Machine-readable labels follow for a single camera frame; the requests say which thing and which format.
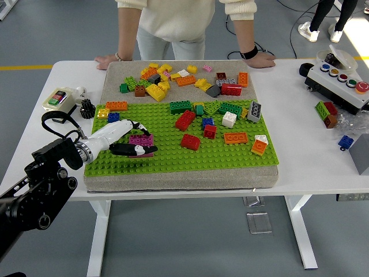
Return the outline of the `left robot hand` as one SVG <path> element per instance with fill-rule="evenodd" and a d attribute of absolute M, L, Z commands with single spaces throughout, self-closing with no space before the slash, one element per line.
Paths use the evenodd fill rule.
<path fill-rule="evenodd" d="M 106 124 L 89 138 L 76 143 L 76 148 L 85 164 L 92 163 L 101 151 L 110 150 L 113 155 L 141 156 L 156 152 L 156 146 L 141 146 L 137 144 L 116 143 L 132 129 L 141 130 L 150 136 L 147 128 L 139 122 L 123 119 Z"/>

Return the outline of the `person's left hand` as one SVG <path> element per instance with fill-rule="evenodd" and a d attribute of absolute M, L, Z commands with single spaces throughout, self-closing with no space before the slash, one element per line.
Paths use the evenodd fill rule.
<path fill-rule="evenodd" d="M 258 53 L 255 57 L 246 60 L 246 64 L 251 68 L 263 69 L 274 67 L 276 57 L 266 53 Z"/>

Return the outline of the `person's right hand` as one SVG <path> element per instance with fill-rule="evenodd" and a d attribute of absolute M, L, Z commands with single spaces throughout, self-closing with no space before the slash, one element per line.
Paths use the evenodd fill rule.
<path fill-rule="evenodd" d="M 107 70 L 111 62 L 116 62 L 118 60 L 114 54 L 110 54 L 110 55 L 105 55 L 105 56 L 97 56 L 94 58 L 94 61 L 98 63 L 96 66 L 96 69 Z"/>

